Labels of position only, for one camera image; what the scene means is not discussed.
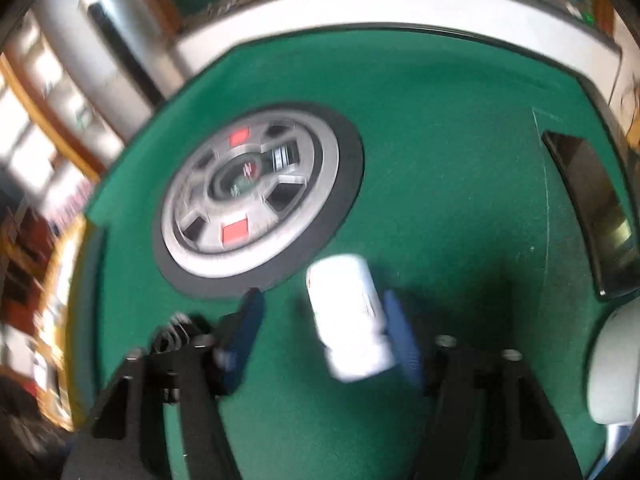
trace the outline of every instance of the silver wheel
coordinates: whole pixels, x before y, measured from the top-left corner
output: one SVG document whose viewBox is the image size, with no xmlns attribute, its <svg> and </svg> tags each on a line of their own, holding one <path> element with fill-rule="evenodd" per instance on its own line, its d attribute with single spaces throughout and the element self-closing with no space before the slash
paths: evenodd
<svg viewBox="0 0 640 480">
<path fill-rule="evenodd" d="M 190 274 L 226 278 L 282 252 L 322 209 L 338 142 L 321 118 L 272 108 L 235 121 L 191 155 L 170 184 L 162 240 Z"/>
</svg>

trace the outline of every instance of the white cylindrical object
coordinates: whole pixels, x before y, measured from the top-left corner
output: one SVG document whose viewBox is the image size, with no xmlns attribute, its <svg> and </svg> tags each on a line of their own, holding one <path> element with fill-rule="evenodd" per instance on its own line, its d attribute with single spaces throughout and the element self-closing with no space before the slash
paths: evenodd
<svg viewBox="0 0 640 480">
<path fill-rule="evenodd" d="M 363 257 L 318 260 L 306 271 L 306 288 L 333 377 L 357 381 L 394 365 L 380 298 Z"/>
<path fill-rule="evenodd" d="M 632 424 L 640 412 L 640 298 L 607 319 L 591 358 L 588 407 L 599 424 Z"/>
</svg>

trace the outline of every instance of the green table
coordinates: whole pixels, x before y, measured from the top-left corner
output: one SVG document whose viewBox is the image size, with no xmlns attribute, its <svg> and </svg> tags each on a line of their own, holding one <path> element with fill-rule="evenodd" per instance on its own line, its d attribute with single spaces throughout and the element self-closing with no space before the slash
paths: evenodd
<svg viewBox="0 0 640 480">
<path fill-rule="evenodd" d="M 318 256 L 362 254 L 377 286 L 417 298 L 477 348 L 517 348 L 558 411 L 580 464 L 604 442 L 584 395 L 588 345 L 610 311 L 593 293 L 582 235 L 540 134 L 588 138 L 630 202 L 596 112 L 571 76 L 519 54 L 419 32 L 317 32 L 236 48 L 138 134 L 88 217 L 108 229 L 98 300 L 100 374 L 176 311 L 212 319 L 161 276 L 152 218 L 182 160 L 249 108 L 333 107 L 365 149 L 360 195 Z M 267 291 L 268 312 L 222 416 L 241 473 L 257 479 L 392 479 L 406 471 L 430 406 L 398 370 L 355 384 L 327 371 L 304 270 Z M 185 477 L 175 412 L 168 441 Z"/>
</svg>

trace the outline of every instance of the white bottle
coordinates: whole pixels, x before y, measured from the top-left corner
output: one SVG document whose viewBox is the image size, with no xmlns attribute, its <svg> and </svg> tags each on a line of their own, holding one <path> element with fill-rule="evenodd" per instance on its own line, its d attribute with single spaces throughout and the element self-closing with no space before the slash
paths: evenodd
<svg viewBox="0 0 640 480">
<path fill-rule="evenodd" d="M 395 364 L 383 334 L 380 298 L 363 257 L 336 254 L 318 260 L 306 271 L 306 289 L 333 377 L 357 381 Z"/>
</svg>

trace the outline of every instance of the wall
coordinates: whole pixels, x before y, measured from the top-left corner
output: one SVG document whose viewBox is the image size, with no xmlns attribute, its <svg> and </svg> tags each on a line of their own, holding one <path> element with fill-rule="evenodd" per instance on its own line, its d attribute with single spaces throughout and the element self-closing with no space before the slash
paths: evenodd
<svg viewBox="0 0 640 480">
<path fill-rule="evenodd" d="M 37 0 L 32 11 L 69 75 L 125 139 L 152 111 L 79 9 L 80 0 Z"/>
</svg>

